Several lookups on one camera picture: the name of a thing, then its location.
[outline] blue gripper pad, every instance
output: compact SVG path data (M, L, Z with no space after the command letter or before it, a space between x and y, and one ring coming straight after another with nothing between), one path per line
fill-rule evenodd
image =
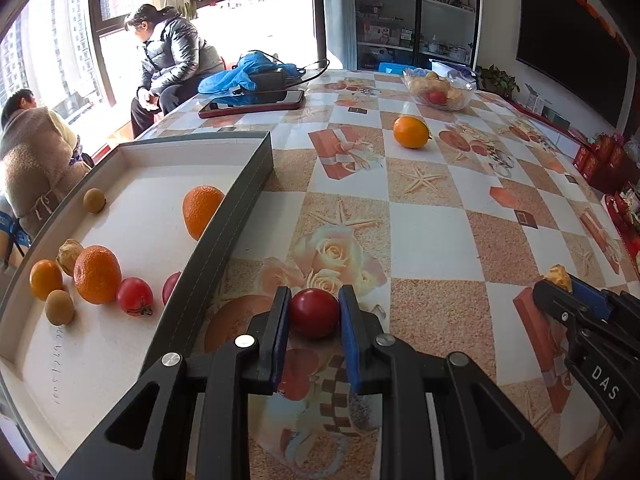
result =
M275 341L273 343L273 353L271 354L271 377L270 383L272 390L275 392L282 380L282 372L284 370L284 357L287 351L287 340L289 338L289 302L291 301L291 291L287 289L282 310L280 311L280 322L278 323L278 331L276 332Z
M342 336L342 352L347 367L347 378L354 391L360 391L360 359L358 358L358 343L353 329L351 314L344 287L338 293L340 303L340 332Z
M596 319L609 319L611 310L607 305L607 298L599 290L574 279L571 280L571 284L574 298L588 306Z

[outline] black pants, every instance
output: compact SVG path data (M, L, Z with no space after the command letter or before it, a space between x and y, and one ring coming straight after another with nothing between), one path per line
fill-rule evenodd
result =
M154 115L162 111L167 115L173 112L183 102L192 98L198 93L198 84L204 78L210 74L198 74L190 77L186 81L178 84L171 85L162 91L160 98L158 99L157 110L145 110L137 97L134 97L131 102L131 126L133 129L133 138L142 134L146 129L150 128L154 124Z

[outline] checkered tablecloth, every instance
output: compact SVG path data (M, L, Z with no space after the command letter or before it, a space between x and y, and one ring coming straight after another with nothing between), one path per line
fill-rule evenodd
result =
M145 137L269 130L274 173L199 351L241 333L278 285L351 283L361 307L415 349L466 352L580 465L600 414L562 369L562 335L543 369L514 299L553 264L597 288L640 296L640 283L598 199L540 130L495 95L443 112L417 103L399 76L371 72L326 72L300 110L202 120L208 100L193 98ZM395 142L401 115L427 124L425 148ZM251 402L252 478L376 478L379 399L349 393L338 342L292 336L289 348L281 394Z

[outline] woman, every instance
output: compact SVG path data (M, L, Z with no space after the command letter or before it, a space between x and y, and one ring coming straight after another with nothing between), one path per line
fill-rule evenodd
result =
M124 28L142 42L142 78L131 103L135 138L152 126L154 114L175 110L197 94L201 80L224 67L215 47L173 7L145 4L126 17Z
M38 107L31 90L9 97L0 124L0 189L34 238L90 168L80 138L53 110Z

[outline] woman's hand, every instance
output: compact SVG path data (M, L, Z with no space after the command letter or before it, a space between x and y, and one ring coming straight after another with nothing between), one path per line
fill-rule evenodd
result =
M138 102L145 110L158 110L158 96L153 95L146 88L138 90Z

